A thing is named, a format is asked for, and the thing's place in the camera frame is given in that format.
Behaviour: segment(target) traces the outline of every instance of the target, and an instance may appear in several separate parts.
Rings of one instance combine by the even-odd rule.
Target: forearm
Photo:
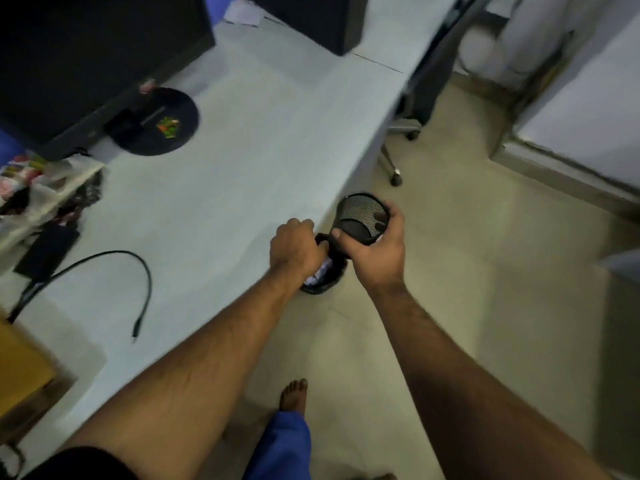
[[[404,287],[371,295],[447,478],[608,478],[464,353]]]
[[[268,272],[109,400],[66,446],[92,445],[143,480],[187,480],[219,439],[297,276]]]

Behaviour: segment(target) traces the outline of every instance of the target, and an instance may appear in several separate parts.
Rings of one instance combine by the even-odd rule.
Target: chair caster
[[[409,133],[407,133],[405,135],[405,137],[409,140],[409,141],[413,141],[414,139],[418,139],[418,137],[420,136],[420,131],[416,130],[416,131],[409,131]]]
[[[402,175],[400,175],[399,173],[394,173],[394,176],[391,177],[391,185],[393,187],[399,187],[400,185],[402,185]]]

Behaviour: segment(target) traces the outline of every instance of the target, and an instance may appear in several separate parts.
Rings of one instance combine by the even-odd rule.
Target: floor
[[[408,287],[498,379],[637,476],[640,289],[596,260],[640,243],[640,228],[490,161],[503,120],[449,85],[417,141],[388,138],[404,185],[380,167],[374,191],[406,215]],[[280,390],[301,377],[314,480],[443,478],[352,270],[327,294],[293,300],[203,478],[240,478]]]

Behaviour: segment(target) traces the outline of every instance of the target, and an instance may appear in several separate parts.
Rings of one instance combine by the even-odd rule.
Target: colorful sticker
[[[165,116],[160,120],[160,122],[158,122],[158,124],[156,124],[156,126],[160,131],[162,131],[165,138],[175,138],[176,133],[178,133],[179,124],[179,120]]]

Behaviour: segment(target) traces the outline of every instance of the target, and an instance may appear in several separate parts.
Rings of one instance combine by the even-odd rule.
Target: monitor stand
[[[155,88],[140,106],[126,109],[108,122],[105,131],[123,150],[152,156],[187,143],[199,122],[198,108],[187,94]]]

